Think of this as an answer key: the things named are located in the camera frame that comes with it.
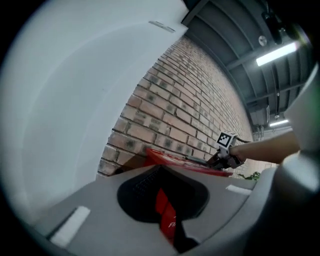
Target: ceiling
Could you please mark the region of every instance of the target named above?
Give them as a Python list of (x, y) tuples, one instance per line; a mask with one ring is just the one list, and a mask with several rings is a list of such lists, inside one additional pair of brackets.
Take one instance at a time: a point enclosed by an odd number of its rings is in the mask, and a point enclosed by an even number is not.
[[(202, 47), (221, 67), (245, 105), (253, 131), (283, 119), (284, 111), (299, 95), (315, 61), (306, 46), (258, 66), (256, 59), (293, 42), (283, 32), (276, 45), (262, 13), (264, 0), (186, 0), (183, 24), (186, 36)], [(259, 37), (267, 40), (265, 46)]]

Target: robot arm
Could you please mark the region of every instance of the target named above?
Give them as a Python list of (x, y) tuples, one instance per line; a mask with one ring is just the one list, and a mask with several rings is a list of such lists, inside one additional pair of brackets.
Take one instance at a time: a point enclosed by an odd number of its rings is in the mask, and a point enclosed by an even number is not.
[(214, 169), (227, 169), (229, 167), (235, 169), (245, 162), (241, 161), (237, 156), (230, 155), (229, 148), (235, 146), (237, 135), (229, 131), (222, 131), (215, 142), (217, 152), (211, 157), (207, 164)]

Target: white strip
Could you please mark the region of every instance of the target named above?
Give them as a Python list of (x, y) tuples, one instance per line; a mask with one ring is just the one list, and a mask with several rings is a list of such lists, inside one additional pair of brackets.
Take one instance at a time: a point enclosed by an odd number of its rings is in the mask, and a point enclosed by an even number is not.
[(229, 185), (225, 188), (226, 190), (238, 193), (238, 194), (243, 194), (246, 196), (249, 196), (252, 192), (252, 190), (250, 189), (246, 189), (246, 188), (242, 188), (242, 187), (238, 187), (238, 186), (234, 186), (234, 185)]
[(285, 124), (285, 123), (288, 123), (289, 120), (283, 120), (283, 121), (279, 121), (279, 122), (274, 122), (274, 123), (270, 123), (270, 127), (272, 126), (278, 126), (278, 125), (281, 125), (281, 124)]
[(66, 248), (90, 214), (90, 210), (79, 206), (68, 218), (65, 224), (51, 237), (50, 242), (61, 248)]
[(277, 50), (274, 50), (272, 52), (269, 52), (268, 54), (257, 58), (256, 59), (256, 63), (258, 64), (258, 66), (262, 66), (263, 64), (266, 64), (268, 62), (272, 62), (282, 56), (285, 56), (287, 54), (293, 53), (295, 52), (299, 47), (299, 43), (296, 42), (292, 42), (286, 46), (283, 46)]

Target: hand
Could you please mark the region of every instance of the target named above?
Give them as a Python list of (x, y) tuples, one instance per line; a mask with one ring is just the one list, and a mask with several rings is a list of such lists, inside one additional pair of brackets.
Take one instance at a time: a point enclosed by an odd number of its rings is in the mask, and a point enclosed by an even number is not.
[(231, 146), (229, 148), (229, 153), (231, 156), (238, 157), (241, 162), (246, 161), (246, 158), (241, 154), (241, 147), (239, 146)]

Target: brick wall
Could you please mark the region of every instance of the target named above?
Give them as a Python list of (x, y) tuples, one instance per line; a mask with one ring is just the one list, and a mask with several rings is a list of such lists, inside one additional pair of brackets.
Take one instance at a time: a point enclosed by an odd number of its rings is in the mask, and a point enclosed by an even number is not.
[[(140, 167), (147, 147), (208, 160), (220, 130), (252, 141), (244, 107), (218, 65), (188, 38), (171, 46), (135, 88), (105, 146), (98, 172)], [(247, 161), (235, 172), (249, 175)]]

